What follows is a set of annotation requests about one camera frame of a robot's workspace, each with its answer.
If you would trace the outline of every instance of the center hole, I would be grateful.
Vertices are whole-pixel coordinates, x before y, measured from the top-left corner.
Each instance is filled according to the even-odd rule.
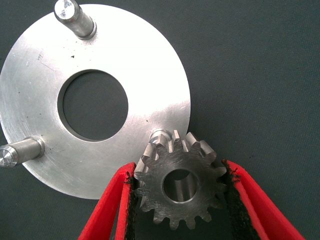
[[[113,76],[103,71],[86,71],[66,85],[63,111],[60,109],[59,113],[71,133],[85,140],[100,141],[112,137],[124,125],[128,99]]]
[[[168,198],[177,203],[186,202],[196,194],[197,178],[188,170],[177,169],[164,179],[163,190]]]

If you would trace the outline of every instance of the aluminum plate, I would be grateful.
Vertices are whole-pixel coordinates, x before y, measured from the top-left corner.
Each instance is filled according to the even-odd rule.
[[[99,199],[119,167],[139,160],[156,129],[187,132],[190,92],[178,55],[152,25],[116,7],[81,7],[97,24],[92,39],[78,39],[50,13],[14,44],[0,75],[0,120],[9,143],[44,141],[45,154],[24,163],[36,178],[65,194]],[[88,70],[115,77],[128,99],[124,125],[102,141],[77,135],[61,113],[66,87]]]

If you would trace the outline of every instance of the red clamp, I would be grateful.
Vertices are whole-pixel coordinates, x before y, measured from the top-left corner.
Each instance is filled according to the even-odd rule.
[[[247,209],[253,228],[262,240],[304,240],[304,237],[286,219],[255,180],[239,165],[226,161],[233,185]],[[135,163],[121,167],[111,179],[79,240],[106,240],[110,238],[119,207],[115,240],[124,240],[128,226],[132,191],[131,179]]]
[[[125,239],[132,190],[131,180],[135,168],[136,164],[131,162],[120,167],[114,174],[78,240],[109,239],[118,208],[119,214],[114,239]]]

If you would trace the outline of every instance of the metal pin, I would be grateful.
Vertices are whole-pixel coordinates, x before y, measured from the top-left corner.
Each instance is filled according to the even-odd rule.
[[[17,141],[0,146],[0,167],[13,168],[31,159],[41,157],[45,153],[45,144],[38,137],[27,137],[22,141]]]
[[[89,40],[96,34],[96,23],[83,12],[75,0],[58,0],[54,6],[54,15],[79,39]]]

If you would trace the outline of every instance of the metal gear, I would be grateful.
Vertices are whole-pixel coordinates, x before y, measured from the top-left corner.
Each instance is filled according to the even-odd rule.
[[[142,211],[154,209],[156,224],[169,218],[172,230],[178,228],[180,220],[194,229],[196,216],[210,222],[208,207],[222,208],[216,194],[227,190],[225,184],[217,182],[227,170],[214,163],[216,156],[205,141],[197,141],[190,132],[185,140],[177,130],[172,139],[160,134],[147,145],[134,173],[139,180],[135,193],[142,197]]]

